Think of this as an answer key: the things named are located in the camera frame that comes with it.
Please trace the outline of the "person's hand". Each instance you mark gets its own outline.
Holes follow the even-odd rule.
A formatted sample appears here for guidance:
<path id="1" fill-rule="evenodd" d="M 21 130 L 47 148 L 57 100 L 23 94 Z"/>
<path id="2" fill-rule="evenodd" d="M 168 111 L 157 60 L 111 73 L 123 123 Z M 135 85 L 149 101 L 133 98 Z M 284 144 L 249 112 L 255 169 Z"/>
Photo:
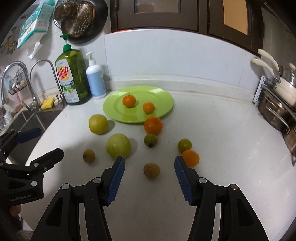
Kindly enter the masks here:
<path id="1" fill-rule="evenodd" d="M 13 217 L 17 217 L 21 212 L 21 206 L 20 205 L 16 205 L 16 206 L 12 206 L 10 208 L 10 213 Z"/>

